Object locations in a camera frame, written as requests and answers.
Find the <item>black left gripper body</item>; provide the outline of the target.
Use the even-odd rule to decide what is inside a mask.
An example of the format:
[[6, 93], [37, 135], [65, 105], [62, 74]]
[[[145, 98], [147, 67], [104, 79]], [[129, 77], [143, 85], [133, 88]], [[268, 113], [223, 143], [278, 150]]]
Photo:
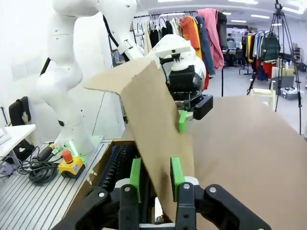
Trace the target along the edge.
[[189, 65], [184, 70], [170, 72], [168, 89], [174, 100], [192, 100], [203, 89], [203, 80], [194, 65]]

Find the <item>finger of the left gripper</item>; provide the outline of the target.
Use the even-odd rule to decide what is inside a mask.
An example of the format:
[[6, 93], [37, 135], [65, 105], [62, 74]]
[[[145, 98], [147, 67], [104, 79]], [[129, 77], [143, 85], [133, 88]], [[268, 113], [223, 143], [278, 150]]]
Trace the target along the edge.
[[176, 106], [179, 112], [178, 130], [183, 133], [187, 128], [187, 122], [193, 119], [193, 110], [189, 100], [176, 101]]
[[202, 94], [194, 101], [193, 118], [202, 120], [213, 108], [213, 96]]

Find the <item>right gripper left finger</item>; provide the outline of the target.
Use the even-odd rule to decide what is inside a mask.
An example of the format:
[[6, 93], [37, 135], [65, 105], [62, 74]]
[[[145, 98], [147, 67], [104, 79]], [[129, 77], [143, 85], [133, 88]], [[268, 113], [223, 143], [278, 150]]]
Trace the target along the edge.
[[130, 177], [112, 192], [93, 190], [54, 230], [138, 230], [141, 159], [134, 159]]

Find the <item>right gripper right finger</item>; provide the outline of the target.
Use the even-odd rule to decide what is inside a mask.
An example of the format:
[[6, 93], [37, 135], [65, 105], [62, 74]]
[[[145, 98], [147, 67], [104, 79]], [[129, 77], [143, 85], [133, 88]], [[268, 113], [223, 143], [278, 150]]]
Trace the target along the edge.
[[202, 188], [183, 175], [180, 159], [170, 158], [173, 200], [177, 204], [176, 230], [195, 230], [196, 214], [219, 230], [270, 230], [271, 227], [218, 184]]

